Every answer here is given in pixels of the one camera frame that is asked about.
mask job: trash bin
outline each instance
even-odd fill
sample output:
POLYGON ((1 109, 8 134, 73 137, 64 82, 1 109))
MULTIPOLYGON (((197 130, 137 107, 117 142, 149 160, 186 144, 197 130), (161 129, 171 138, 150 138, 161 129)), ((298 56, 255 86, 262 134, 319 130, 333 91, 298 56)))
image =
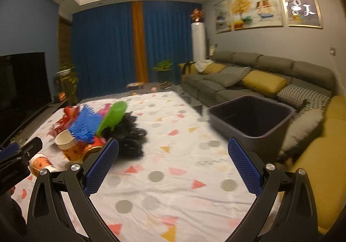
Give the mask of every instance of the trash bin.
POLYGON ((294 112, 283 103, 247 95, 211 107, 209 121, 220 134, 235 137, 264 163, 274 163, 294 112))

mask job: yellow tree in painting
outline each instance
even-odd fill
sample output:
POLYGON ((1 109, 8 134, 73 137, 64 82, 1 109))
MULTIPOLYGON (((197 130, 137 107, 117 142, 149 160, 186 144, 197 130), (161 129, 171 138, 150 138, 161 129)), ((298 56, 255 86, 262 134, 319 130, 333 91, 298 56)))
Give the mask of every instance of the yellow tree in painting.
POLYGON ((231 9, 233 15, 238 14, 240 15, 240 19, 243 18, 243 13, 249 11, 251 7, 251 1, 250 0, 235 0, 232 3, 231 9))

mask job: framed painting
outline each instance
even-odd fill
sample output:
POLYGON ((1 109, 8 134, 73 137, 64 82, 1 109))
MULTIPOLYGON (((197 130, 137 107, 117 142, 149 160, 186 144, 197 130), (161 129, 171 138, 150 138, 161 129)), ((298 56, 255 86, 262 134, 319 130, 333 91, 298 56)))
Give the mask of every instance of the framed painting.
POLYGON ((282 27, 279 0, 231 0, 234 29, 282 27))
POLYGON ((282 0, 287 25, 291 27, 322 28, 321 12, 317 0, 282 0))
POLYGON ((228 0, 214 5, 216 33, 231 31, 231 19, 228 12, 228 0))

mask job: wall outlet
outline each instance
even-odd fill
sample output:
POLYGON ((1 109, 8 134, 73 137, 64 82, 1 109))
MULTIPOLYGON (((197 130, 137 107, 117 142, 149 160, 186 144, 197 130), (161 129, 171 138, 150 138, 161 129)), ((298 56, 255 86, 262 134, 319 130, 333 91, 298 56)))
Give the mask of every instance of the wall outlet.
POLYGON ((336 49, 333 48, 333 47, 330 47, 330 48, 329 48, 329 54, 330 54, 331 56, 335 56, 335 55, 336 55, 336 49))

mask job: green plastic object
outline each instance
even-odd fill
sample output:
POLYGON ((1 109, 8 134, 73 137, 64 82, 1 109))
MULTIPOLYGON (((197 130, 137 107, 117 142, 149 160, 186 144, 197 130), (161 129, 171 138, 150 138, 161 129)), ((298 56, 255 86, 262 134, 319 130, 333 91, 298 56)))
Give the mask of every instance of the green plastic object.
POLYGON ((101 132, 106 127, 111 127, 111 129, 113 130, 114 126, 117 125, 121 121, 122 117, 125 114, 126 109, 127 109, 126 102, 120 101, 120 102, 114 103, 110 107, 106 116, 101 121, 100 126, 98 127, 96 131, 96 135, 98 137, 102 137, 101 132))

